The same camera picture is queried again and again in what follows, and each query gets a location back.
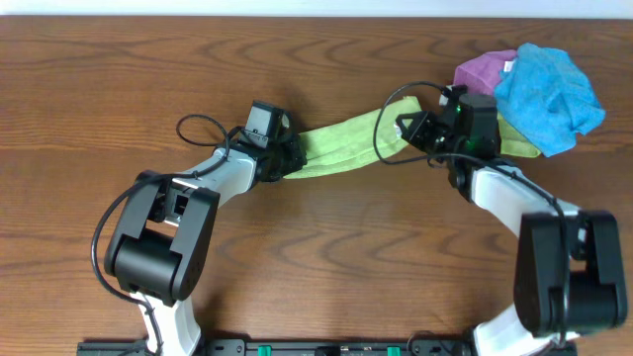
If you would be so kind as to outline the blue cloth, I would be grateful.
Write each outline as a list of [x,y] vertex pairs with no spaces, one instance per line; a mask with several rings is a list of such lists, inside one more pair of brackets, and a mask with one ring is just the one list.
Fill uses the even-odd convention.
[[561,49],[523,44],[510,71],[499,76],[498,111],[547,157],[574,148],[579,134],[606,117],[588,77]]

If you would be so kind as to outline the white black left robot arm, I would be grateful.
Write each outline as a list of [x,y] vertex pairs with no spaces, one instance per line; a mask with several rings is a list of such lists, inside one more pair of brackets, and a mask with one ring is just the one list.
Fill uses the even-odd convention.
[[142,353],[192,355],[202,331],[191,295],[202,275],[218,209],[256,184],[277,182],[306,164],[292,117],[252,105],[247,122],[222,130],[212,155],[178,173],[143,171],[100,218],[121,215],[93,271],[112,295],[139,306],[148,331]]

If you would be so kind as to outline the yellow-green cloth in pile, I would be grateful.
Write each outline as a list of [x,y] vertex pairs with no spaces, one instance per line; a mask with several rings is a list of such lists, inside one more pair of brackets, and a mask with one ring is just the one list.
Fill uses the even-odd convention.
[[504,155],[536,158],[541,151],[508,123],[501,113],[497,114],[500,136],[500,153]]

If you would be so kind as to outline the purple cloth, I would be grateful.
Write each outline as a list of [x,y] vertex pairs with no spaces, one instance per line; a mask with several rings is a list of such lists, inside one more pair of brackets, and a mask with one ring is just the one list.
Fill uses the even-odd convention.
[[512,69],[516,58],[515,49],[486,52],[458,65],[453,84],[465,85],[469,93],[493,95],[501,75]]

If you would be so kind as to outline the light green cloth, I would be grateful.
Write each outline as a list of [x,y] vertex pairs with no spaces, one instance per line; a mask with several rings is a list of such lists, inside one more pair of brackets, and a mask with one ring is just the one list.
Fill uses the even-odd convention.
[[[395,119],[401,114],[420,110],[412,96],[390,104],[384,111],[377,131],[379,153],[389,158],[402,151],[407,143],[400,138]],[[348,119],[342,123],[300,134],[307,164],[286,179],[307,179],[359,169],[379,160],[374,150],[374,128],[380,110]]]

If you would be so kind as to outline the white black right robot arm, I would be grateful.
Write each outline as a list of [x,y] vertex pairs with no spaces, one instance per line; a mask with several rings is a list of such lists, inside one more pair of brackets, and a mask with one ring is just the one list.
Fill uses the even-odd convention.
[[500,154],[494,97],[443,88],[439,114],[400,114],[400,137],[444,164],[449,182],[518,239],[513,303],[475,326],[454,355],[548,355],[621,326],[628,315],[616,218],[564,202]]

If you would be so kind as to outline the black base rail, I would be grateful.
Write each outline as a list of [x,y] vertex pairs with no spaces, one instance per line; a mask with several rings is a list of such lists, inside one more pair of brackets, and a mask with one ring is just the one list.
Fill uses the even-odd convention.
[[[148,355],[142,342],[80,342],[77,356]],[[418,338],[398,342],[255,342],[242,339],[216,339],[194,349],[195,356],[449,356],[476,355],[468,342]],[[575,344],[552,349],[543,355],[576,356]]]

